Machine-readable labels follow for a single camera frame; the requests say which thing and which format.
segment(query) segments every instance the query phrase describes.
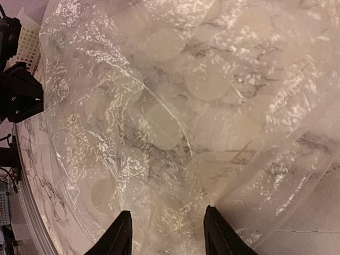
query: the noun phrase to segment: plastic wrap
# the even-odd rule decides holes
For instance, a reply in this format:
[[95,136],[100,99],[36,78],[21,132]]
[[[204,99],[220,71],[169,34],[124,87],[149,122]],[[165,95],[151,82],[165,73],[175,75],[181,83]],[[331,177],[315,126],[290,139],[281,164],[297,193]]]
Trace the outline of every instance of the plastic wrap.
[[61,0],[45,115],[89,240],[121,210],[134,254],[204,254],[209,204],[252,247],[279,227],[338,153],[339,5]]

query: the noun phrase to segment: round beige disc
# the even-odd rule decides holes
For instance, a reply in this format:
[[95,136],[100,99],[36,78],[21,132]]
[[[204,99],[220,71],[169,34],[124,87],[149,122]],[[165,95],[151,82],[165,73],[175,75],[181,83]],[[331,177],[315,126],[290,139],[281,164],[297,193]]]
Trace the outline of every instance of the round beige disc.
[[128,75],[118,74],[113,87],[113,98],[122,107],[132,106],[143,92],[143,77],[137,69],[130,68]]
[[105,109],[108,106],[108,99],[102,89],[91,91],[89,99],[85,103],[85,114],[87,123],[94,124],[94,118],[102,120]]
[[230,149],[234,125],[232,112],[220,108],[206,109],[192,122],[191,142],[197,149]]
[[114,179],[97,181],[91,190],[91,201],[97,210],[104,214],[111,214],[120,209],[119,197]]
[[219,0],[213,0],[213,1],[214,2],[212,3],[207,15],[204,18],[205,22],[215,18],[218,14],[220,2],[219,2]]
[[211,56],[196,59],[185,75],[189,92],[199,99],[214,100],[231,87],[232,73],[228,62]]
[[234,31],[256,43],[269,38],[271,27],[270,16],[264,9],[250,7],[242,11],[236,21]]
[[146,113],[153,145],[162,150],[174,149],[182,140],[183,133],[177,120],[161,104],[156,104]]
[[301,69],[301,61],[306,57],[310,50],[310,43],[305,40],[296,40],[287,45],[282,52],[282,66],[286,71],[295,72]]
[[178,55],[184,45],[185,40],[176,29],[164,28],[148,38],[145,51],[153,60],[162,62]]

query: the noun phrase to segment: white plastic basket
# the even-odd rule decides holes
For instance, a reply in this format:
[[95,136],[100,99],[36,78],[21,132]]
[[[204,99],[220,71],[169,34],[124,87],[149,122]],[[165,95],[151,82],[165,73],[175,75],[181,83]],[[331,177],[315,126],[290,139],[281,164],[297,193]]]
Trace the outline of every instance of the white plastic basket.
[[24,13],[22,8],[17,15],[22,25],[19,37],[19,45],[17,54],[12,57],[8,63],[10,66],[16,62],[26,62],[27,70],[33,74],[39,59],[39,30],[40,26],[31,20]]

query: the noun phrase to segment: white plastic crate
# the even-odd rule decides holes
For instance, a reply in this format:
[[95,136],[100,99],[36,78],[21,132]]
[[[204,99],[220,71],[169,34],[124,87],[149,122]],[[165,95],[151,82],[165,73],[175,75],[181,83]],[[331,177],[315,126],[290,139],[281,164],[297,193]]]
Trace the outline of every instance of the white plastic crate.
[[9,197],[6,194],[7,184],[0,182],[0,226],[8,225],[11,223]]
[[9,66],[16,62],[26,62],[27,70],[33,74],[39,59],[39,30],[40,26],[24,13],[22,8],[17,15],[22,25],[17,54],[9,60]]

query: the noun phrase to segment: clear plastic bag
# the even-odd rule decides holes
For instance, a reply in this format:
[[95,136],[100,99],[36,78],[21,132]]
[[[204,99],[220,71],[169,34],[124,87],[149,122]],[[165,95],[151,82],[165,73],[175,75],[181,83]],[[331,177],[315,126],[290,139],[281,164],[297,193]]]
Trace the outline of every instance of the clear plastic bag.
[[134,254],[204,254],[209,204],[252,247],[279,227],[338,153],[338,7],[61,0],[45,115],[90,242],[121,210]]

